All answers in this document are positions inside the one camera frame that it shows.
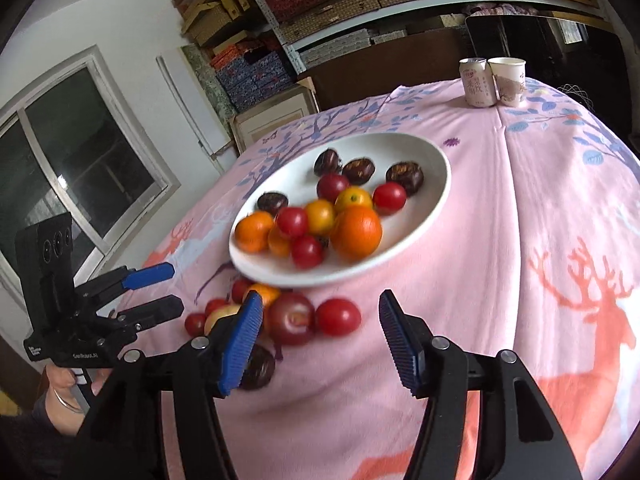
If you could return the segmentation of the person's left hand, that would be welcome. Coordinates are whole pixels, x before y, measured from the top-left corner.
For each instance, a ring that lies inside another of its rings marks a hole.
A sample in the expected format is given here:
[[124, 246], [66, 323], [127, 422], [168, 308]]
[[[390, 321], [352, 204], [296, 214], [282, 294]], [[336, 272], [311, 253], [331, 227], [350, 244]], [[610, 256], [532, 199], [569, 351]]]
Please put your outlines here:
[[85, 418], [85, 412], [73, 394], [76, 375], [69, 368], [52, 363], [46, 366], [48, 390], [44, 406], [53, 427], [64, 436], [75, 437]]

